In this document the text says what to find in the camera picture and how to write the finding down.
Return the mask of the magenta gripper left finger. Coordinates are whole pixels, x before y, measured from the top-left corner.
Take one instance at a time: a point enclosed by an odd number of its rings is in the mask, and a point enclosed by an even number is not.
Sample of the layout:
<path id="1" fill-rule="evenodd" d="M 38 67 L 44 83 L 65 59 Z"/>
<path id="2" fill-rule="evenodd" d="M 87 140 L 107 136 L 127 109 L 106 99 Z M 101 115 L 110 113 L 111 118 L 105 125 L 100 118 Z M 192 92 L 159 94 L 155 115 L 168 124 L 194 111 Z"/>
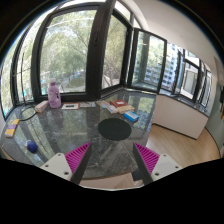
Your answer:
<path id="1" fill-rule="evenodd" d="M 91 143 L 88 142 L 70 152 L 57 153 L 41 168 L 74 184 L 79 184 L 92 152 Z"/>

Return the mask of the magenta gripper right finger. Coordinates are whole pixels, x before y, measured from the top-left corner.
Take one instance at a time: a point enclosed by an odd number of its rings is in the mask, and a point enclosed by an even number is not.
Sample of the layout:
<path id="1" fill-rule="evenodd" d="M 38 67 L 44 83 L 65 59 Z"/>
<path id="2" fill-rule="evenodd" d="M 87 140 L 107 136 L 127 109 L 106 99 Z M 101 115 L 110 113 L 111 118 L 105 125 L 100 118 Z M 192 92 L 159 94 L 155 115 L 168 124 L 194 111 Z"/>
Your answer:
<path id="1" fill-rule="evenodd" d="M 182 169 L 168 154 L 158 154 L 138 143 L 133 144 L 133 154 L 145 185 Z"/>

